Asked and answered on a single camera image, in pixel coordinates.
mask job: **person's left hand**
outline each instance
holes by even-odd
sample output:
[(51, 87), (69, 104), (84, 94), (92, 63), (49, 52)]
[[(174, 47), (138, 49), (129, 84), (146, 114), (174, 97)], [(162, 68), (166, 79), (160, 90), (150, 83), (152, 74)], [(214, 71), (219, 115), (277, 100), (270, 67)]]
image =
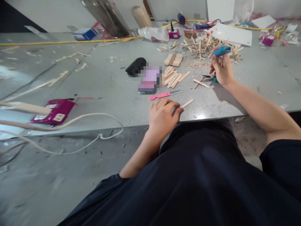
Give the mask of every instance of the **person's left hand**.
[(172, 110), (176, 106), (180, 106), (180, 104), (166, 98), (152, 104), (150, 108), (150, 127), (148, 133), (163, 140), (176, 126), (180, 120), (181, 113), (184, 111), (183, 108), (178, 108), (174, 115), (172, 115)]

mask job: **glue gun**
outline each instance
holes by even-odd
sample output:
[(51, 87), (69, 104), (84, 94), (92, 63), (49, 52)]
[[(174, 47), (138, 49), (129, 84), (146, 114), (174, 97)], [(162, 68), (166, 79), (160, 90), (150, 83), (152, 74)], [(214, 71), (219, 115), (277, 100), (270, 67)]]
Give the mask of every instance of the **glue gun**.
[(229, 47), (229, 46), (222, 46), (219, 49), (215, 50), (212, 53), (212, 56), (216, 55), (216, 57), (221, 57), (222, 55), (225, 55), (226, 53), (230, 53), (230, 52), (231, 52), (231, 47)]

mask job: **plastic bag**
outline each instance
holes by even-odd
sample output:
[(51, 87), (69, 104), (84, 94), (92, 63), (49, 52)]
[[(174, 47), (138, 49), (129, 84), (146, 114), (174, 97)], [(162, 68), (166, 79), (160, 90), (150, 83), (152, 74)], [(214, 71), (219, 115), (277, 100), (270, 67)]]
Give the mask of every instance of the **plastic bag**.
[(249, 20), (254, 10), (254, 0), (235, 0), (233, 21), (237, 24)]

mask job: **blue box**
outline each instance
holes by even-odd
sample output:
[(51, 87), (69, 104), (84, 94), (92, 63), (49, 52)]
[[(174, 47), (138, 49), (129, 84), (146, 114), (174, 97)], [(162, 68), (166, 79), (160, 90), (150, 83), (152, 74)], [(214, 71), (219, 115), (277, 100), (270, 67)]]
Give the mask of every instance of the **blue box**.
[(92, 40), (96, 36), (96, 34), (94, 31), (92, 31), (91, 28), (81, 28), (73, 32), (72, 36), (77, 41), (86, 41), (86, 40)]

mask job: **pink utility knife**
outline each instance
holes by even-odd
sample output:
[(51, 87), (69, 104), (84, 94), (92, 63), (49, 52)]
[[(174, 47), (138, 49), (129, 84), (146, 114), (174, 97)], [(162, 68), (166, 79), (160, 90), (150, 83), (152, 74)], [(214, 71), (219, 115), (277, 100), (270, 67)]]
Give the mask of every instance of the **pink utility knife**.
[(172, 92), (162, 93), (162, 94), (150, 96), (150, 100), (154, 100), (156, 98), (163, 98), (163, 97), (167, 97), (167, 96), (174, 95), (177, 93), (182, 93), (182, 92), (183, 92), (182, 90), (176, 90), (176, 91), (172, 91)]

